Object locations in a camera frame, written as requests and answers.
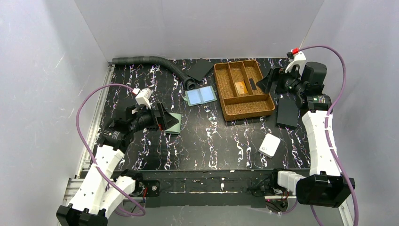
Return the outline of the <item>black flat pad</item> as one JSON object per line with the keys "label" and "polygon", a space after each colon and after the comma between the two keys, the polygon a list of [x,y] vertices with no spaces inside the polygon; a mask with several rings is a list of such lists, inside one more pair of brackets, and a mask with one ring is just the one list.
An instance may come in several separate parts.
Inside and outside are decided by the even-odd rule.
{"label": "black flat pad", "polygon": [[198,59],[197,62],[191,66],[186,74],[193,78],[196,82],[200,82],[206,77],[213,69],[214,64],[205,59]]}

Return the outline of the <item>white rectangular box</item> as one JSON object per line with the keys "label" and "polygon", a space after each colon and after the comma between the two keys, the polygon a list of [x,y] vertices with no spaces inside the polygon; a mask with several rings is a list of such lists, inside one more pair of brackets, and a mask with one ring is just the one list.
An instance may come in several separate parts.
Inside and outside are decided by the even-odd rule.
{"label": "white rectangular box", "polygon": [[265,135],[265,137],[258,149],[258,152],[260,152],[261,154],[263,154],[269,158],[272,158],[275,155],[280,142],[281,142],[280,138],[268,133]]}

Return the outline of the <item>black card in tray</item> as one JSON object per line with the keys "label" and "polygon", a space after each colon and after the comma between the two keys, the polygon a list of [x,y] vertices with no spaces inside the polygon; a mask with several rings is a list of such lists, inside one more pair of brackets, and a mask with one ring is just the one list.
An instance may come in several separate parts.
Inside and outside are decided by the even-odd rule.
{"label": "black card in tray", "polygon": [[255,81],[254,81],[254,79],[252,79],[252,78],[249,78],[248,80],[249,80],[249,83],[250,83],[251,89],[252,89],[252,90],[257,90],[257,86],[256,86],[256,84],[255,84]]}

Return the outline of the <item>wicker divided tray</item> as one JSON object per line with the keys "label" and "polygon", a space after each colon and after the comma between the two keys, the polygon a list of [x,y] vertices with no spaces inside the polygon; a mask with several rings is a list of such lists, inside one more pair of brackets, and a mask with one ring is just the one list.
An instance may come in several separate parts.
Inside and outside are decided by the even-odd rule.
{"label": "wicker divided tray", "polygon": [[214,77],[226,121],[272,115],[274,101],[256,83],[263,79],[256,60],[214,65]]}

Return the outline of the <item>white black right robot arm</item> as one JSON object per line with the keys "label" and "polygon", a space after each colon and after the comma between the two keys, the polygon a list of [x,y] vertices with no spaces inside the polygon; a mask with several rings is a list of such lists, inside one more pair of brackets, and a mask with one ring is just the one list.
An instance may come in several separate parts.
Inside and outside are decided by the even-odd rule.
{"label": "white black right robot arm", "polygon": [[272,67],[256,85],[268,94],[276,84],[274,93],[295,94],[297,107],[306,111],[302,122],[311,155],[309,175],[275,169],[270,186],[292,192],[300,204],[338,208],[356,185],[353,178],[344,176],[338,164],[332,131],[333,103],[322,92],[326,74],[327,67],[318,62]]}

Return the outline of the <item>orange card in tray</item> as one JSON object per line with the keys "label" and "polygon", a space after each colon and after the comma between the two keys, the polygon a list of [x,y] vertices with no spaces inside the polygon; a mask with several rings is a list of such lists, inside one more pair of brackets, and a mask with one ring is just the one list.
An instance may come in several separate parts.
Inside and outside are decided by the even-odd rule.
{"label": "orange card in tray", "polygon": [[247,87],[246,87],[244,81],[236,82],[235,87],[237,90],[237,95],[247,95],[248,94],[248,90],[247,90]]}

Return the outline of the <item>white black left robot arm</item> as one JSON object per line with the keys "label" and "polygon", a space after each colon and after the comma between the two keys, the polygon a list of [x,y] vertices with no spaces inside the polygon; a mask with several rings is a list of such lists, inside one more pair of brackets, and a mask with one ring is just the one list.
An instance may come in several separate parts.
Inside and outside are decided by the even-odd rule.
{"label": "white black left robot arm", "polygon": [[168,130],[179,123],[162,103],[158,103],[156,109],[143,105],[123,110],[104,128],[96,153],[90,152],[92,166],[79,190],[66,206],[59,206],[56,217],[60,225],[106,226],[115,209],[140,188],[140,173],[127,171],[116,181],[111,180],[134,134],[144,129]]}

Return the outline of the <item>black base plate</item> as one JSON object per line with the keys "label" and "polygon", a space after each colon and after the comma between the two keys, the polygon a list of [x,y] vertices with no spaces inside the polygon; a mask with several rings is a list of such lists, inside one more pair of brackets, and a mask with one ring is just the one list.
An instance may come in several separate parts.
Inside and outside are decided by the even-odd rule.
{"label": "black base plate", "polygon": [[138,179],[135,198],[149,208],[169,206],[249,206],[284,211],[296,197],[273,185],[271,169],[124,170],[118,176]]}

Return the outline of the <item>black flat wallet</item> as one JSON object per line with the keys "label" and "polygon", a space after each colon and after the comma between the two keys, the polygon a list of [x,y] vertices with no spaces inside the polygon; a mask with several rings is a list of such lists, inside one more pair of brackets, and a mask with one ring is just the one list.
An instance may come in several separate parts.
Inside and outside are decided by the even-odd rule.
{"label": "black flat wallet", "polygon": [[294,98],[279,94],[277,104],[276,126],[296,129],[298,126],[299,110]]}

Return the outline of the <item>open mint card holder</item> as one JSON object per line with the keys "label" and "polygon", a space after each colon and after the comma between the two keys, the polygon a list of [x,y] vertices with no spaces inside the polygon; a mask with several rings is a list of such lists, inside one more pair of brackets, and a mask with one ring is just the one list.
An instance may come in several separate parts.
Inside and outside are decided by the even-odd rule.
{"label": "open mint card holder", "polygon": [[185,91],[183,99],[187,102],[188,106],[206,104],[217,100],[212,86]]}

